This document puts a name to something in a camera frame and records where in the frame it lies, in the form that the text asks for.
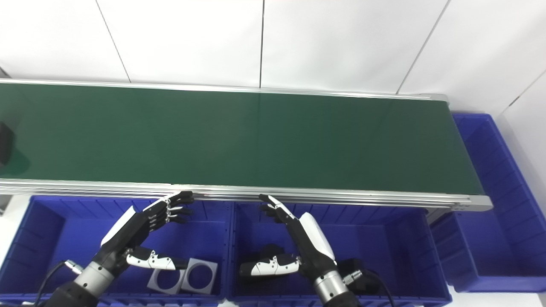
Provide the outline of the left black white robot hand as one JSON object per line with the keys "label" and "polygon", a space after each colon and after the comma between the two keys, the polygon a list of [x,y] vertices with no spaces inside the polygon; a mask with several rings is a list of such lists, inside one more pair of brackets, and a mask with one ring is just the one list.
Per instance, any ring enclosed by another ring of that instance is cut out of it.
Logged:
{"label": "left black white robot hand", "polygon": [[142,211],[131,206],[103,237],[92,263],[118,277],[128,266],[161,270],[186,270],[189,261],[157,253],[142,247],[151,232],[170,222],[185,223],[183,216],[192,214],[187,204],[194,202],[192,191],[168,194]]}

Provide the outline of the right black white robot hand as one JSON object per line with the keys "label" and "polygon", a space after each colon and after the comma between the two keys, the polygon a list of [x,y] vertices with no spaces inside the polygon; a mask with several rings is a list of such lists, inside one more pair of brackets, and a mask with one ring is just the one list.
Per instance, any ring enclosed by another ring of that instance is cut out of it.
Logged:
{"label": "right black white robot hand", "polygon": [[268,194],[260,194],[261,210],[276,222],[285,225],[299,254],[281,253],[241,264],[242,277],[281,276],[300,273],[312,283],[333,281],[343,283],[335,255],[315,218],[308,212],[296,217],[282,202]]}

